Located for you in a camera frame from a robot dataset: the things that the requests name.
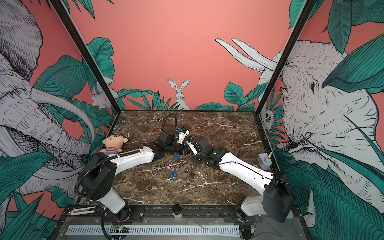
mural wall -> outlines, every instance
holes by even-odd
[[[63,0],[86,43],[109,40],[122,109],[255,110],[295,22],[285,0],[86,2]]]
[[[315,8],[260,117],[314,239],[384,239],[384,1]]]
[[[48,1],[0,0],[0,72],[0,239],[45,239],[114,115]]]

black frame post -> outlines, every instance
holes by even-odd
[[[283,52],[281,53],[281,57],[279,61],[277,62],[276,68],[273,71],[272,77],[265,89],[264,95],[259,102],[259,106],[256,109],[256,115],[259,116],[261,113],[262,107],[264,106],[265,102],[267,101],[269,94],[272,92],[273,86],[276,84],[277,79],[280,76],[281,71],[283,70],[283,67],[285,63],[288,60],[289,55],[292,52],[293,47],[295,46],[295,43],[297,42],[297,39],[300,36],[301,31],[304,28],[305,23],[307,22],[308,17],[311,14],[311,11],[316,3],[316,0],[306,0],[304,3],[304,6],[300,12],[299,17],[297,18],[296,24],[293,27],[293,30],[291,32],[291,35],[289,36],[289,39],[287,41],[287,44],[285,45],[285,48]]]
[[[65,28],[67,29],[68,33],[70,34],[72,40],[76,44],[77,48],[79,49],[81,55],[83,56],[85,62],[88,64],[88,67],[91,69],[93,75],[95,76],[96,80],[100,84],[102,90],[104,91],[105,95],[111,102],[112,108],[115,110],[116,115],[118,115],[121,110],[116,102],[115,98],[112,96],[111,91],[109,90],[108,85],[105,83],[103,75],[101,74],[94,58],[88,51],[87,45],[85,44],[83,38],[77,31],[76,26],[74,25],[71,17],[69,16],[66,8],[64,7],[61,0],[50,0],[54,10],[56,11],[57,15],[60,17],[62,23],[64,24]]]

white robotic arm segment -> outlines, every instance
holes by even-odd
[[[150,147],[143,146],[141,149],[139,149],[140,152],[120,157],[119,155],[123,155],[124,153],[118,154],[118,157],[115,159],[112,159],[111,162],[116,163],[116,172],[115,176],[119,174],[122,171],[125,171],[131,167],[135,167],[137,165],[143,164],[143,163],[150,163],[152,162],[155,153],[152,151]]]
[[[233,155],[231,152],[226,153],[220,161],[220,169],[224,172],[230,173],[242,181],[248,183],[251,187],[256,189],[261,195],[264,193],[264,185],[268,185],[273,178],[271,172],[267,172],[257,167],[254,167]]]

elephant illustration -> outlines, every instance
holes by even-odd
[[[281,53],[270,60],[248,44],[232,40],[251,59],[225,41],[216,39],[241,64],[262,72],[258,84],[268,82]],[[376,141],[379,115],[371,95],[364,89],[347,93],[332,86],[321,88],[327,76],[346,56],[347,53],[339,53],[332,43],[296,42],[280,74],[285,85],[285,88],[280,88],[283,95],[283,124],[289,140],[277,147],[291,153],[297,161],[316,163],[324,170],[330,167],[354,194],[383,213],[384,196],[371,181],[347,164],[319,151],[306,140],[384,171],[384,165],[374,149],[354,126],[359,126],[380,149]],[[313,201],[308,209],[314,209]],[[309,218],[307,224],[313,227],[314,215]]]
[[[92,140],[94,128],[79,108],[29,83],[42,44],[41,31],[21,0],[0,0],[0,156],[17,157],[45,147],[56,162],[47,162],[15,192],[26,195],[57,187],[75,199],[73,187],[82,170],[76,155],[89,154],[90,144],[68,135],[44,104],[78,115],[89,126]],[[12,194],[0,205],[0,232],[11,199]]]

animal eye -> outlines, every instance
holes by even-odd
[[[314,82],[311,83],[312,93],[314,94]]]

